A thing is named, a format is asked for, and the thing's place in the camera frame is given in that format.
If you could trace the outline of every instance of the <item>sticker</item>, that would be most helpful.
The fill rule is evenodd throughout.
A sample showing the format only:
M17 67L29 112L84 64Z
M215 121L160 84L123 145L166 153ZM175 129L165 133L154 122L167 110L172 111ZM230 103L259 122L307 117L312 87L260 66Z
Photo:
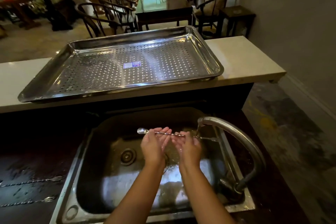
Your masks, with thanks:
M124 68L139 67L141 66L141 61L124 63Z

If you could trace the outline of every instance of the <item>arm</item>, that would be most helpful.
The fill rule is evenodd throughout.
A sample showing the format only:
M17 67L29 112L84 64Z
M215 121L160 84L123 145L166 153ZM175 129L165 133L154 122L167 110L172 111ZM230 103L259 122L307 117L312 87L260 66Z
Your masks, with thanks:
M171 129L151 129L141 142L145 166L132 184L118 207L104 224L141 224L145 223L152 208L165 168L163 150L170 137L156 136L156 132L171 133Z
M201 144L190 133L186 137L174 137L173 143L180 153L180 172L185 192L199 224L235 224L221 204L200 169Z

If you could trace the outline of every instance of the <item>hand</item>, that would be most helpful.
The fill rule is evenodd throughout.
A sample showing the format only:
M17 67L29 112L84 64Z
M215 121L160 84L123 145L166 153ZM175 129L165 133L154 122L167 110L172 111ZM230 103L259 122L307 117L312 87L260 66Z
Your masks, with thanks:
M155 132L171 133L169 127L150 129L142 139L141 149L145 165L165 166L164 150L170 140L168 135L156 135Z
M201 143L196 138L192 138L190 132L181 131L180 134L185 136L172 136L172 142L180 154L180 172L200 168Z

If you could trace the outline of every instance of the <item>stainless steel tray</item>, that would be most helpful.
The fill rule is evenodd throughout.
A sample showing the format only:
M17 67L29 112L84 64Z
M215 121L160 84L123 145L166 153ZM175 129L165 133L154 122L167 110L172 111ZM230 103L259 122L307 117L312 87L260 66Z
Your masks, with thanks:
M194 27L149 30L68 43L18 99L45 102L104 95L213 78L223 71Z

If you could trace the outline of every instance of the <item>sink basin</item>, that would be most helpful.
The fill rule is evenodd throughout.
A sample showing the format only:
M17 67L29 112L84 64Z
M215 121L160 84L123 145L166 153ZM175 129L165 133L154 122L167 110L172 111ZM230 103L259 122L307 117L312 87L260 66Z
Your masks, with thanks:
M179 107L146 110L108 118L83 142L65 182L50 223L103 222L132 186L145 164L139 127L169 126L175 131L197 129L197 119L205 114L195 108ZM202 140L200 167L218 198L230 211L254 209L248 189L239 202L230 202L219 182L226 177L241 179L223 132L212 126L200 134L214 140ZM165 150L166 168L147 222L192 217L179 172L179 154L169 142Z

